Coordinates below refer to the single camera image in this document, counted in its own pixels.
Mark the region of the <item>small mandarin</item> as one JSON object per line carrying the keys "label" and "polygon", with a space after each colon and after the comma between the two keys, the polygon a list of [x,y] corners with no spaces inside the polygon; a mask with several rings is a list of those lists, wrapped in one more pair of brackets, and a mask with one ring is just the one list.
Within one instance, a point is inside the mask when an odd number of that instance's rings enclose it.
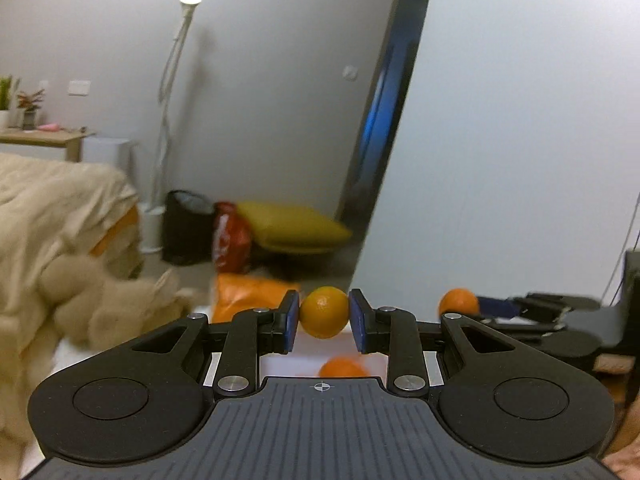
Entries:
{"label": "small mandarin", "polygon": [[348,297],[336,287],[319,287],[300,305],[299,323],[314,338],[329,339],[336,336],[344,330],[348,320]]}

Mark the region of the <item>orange bag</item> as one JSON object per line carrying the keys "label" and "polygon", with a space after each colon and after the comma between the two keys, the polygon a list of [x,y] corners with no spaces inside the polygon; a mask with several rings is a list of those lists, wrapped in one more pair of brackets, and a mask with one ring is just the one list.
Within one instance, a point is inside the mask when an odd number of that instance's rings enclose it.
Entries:
{"label": "orange bag", "polygon": [[299,284],[242,274],[218,274],[210,322],[230,322],[237,313],[255,308],[277,309],[289,290],[298,292]]}

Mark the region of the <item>large orange in tray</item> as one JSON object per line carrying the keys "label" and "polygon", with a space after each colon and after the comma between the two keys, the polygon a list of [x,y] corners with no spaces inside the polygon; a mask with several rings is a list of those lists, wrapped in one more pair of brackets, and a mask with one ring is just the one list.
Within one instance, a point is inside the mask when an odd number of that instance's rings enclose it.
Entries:
{"label": "large orange in tray", "polygon": [[367,367],[356,359],[349,356],[334,356],[334,358],[328,359],[320,367],[318,376],[321,378],[358,378],[370,377],[371,373]]}

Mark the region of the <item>white tray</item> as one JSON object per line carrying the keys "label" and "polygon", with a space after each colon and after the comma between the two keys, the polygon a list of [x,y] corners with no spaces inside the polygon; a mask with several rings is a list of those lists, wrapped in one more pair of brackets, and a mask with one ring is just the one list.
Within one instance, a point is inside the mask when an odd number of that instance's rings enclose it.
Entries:
{"label": "white tray", "polygon": [[368,370],[368,361],[358,358],[352,333],[341,333],[329,339],[308,335],[302,324],[297,324],[293,350],[288,354],[266,354],[259,359],[259,380],[264,376],[311,377],[318,376],[320,367],[334,356],[349,356],[360,361]]}

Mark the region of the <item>red bag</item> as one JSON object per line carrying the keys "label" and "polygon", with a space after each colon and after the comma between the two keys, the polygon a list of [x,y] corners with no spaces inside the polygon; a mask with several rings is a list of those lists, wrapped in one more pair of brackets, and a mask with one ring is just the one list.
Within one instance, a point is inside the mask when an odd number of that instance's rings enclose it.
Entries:
{"label": "red bag", "polygon": [[230,202],[215,204],[213,263],[218,273],[245,274],[250,270],[253,237],[250,225]]}

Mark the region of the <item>yellow cushion chair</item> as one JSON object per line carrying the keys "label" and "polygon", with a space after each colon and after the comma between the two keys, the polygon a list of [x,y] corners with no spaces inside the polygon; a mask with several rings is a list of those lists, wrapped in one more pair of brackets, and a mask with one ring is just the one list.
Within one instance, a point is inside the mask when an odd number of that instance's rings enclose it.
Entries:
{"label": "yellow cushion chair", "polygon": [[292,256],[326,255],[343,248],[352,230],[307,206],[241,202],[238,213],[248,223],[254,244],[265,252]]}

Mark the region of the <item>black bin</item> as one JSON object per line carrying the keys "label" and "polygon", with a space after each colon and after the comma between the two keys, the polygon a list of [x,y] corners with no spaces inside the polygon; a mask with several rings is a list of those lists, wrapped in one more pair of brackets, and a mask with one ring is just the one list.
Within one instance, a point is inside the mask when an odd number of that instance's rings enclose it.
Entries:
{"label": "black bin", "polygon": [[206,196],[186,190],[166,195],[162,225],[162,259],[192,266],[212,258],[215,206]]}

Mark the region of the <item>white floor lamp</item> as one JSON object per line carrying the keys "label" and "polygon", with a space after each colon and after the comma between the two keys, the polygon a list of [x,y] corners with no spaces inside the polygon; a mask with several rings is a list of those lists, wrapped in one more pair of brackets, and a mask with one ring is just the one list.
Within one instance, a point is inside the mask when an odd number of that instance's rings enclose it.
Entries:
{"label": "white floor lamp", "polygon": [[157,91],[157,104],[160,107],[160,131],[158,132],[153,166],[150,177],[149,193],[139,204],[140,252],[143,255],[155,254],[162,250],[162,226],[166,208],[163,202],[163,186],[166,165],[171,147],[169,107],[178,73],[182,51],[186,45],[195,10],[203,0],[179,0],[181,20],[165,62],[160,85]]}

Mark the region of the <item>brown teddy bear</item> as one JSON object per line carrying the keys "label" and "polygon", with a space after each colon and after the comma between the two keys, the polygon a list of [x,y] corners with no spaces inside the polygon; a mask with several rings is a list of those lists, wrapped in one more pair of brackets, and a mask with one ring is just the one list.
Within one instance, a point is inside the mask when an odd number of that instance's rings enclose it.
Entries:
{"label": "brown teddy bear", "polygon": [[40,274],[38,290],[70,342],[104,351],[186,315],[198,292],[167,270],[157,280],[120,280],[88,255],[62,255]]}

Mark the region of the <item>dark door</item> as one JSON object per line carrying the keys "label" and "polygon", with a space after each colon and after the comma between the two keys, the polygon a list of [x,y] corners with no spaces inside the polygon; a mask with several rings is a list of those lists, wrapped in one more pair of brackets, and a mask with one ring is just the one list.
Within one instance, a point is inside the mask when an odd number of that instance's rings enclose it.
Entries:
{"label": "dark door", "polygon": [[373,214],[416,62],[428,0],[393,0],[336,218],[363,236]]}

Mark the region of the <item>white fluffy blanket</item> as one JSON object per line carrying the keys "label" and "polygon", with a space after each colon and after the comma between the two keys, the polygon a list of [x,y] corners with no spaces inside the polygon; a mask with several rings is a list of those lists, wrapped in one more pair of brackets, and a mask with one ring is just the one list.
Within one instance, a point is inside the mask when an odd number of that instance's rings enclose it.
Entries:
{"label": "white fluffy blanket", "polygon": [[28,404],[46,458],[33,479],[185,479],[212,398],[201,312],[53,374]]}

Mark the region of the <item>white cabinet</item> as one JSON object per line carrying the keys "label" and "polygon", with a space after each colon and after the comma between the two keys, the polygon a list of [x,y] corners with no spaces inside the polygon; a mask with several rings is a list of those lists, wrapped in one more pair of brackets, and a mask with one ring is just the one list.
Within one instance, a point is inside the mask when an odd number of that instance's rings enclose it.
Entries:
{"label": "white cabinet", "polygon": [[132,142],[108,136],[86,136],[82,140],[81,160],[87,164],[113,166],[132,180]]}

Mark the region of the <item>wooden desk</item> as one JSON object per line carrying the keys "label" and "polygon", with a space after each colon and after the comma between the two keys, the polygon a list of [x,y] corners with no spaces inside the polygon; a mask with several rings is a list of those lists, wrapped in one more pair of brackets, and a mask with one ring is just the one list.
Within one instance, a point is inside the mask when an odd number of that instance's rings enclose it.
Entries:
{"label": "wooden desk", "polygon": [[85,128],[60,131],[9,128],[1,133],[1,153],[80,162],[82,142],[96,133]]}

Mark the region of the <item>potted plant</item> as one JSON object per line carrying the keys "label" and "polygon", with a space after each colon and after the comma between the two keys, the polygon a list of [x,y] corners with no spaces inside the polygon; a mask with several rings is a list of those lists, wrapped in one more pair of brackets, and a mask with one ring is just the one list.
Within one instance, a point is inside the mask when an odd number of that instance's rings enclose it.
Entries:
{"label": "potted plant", "polygon": [[17,107],[23,111],[22,129],[32,131],[36,128],[38,110],[42,105],[46,90],[39,89],[34,93],[20,91],[17,93]]}

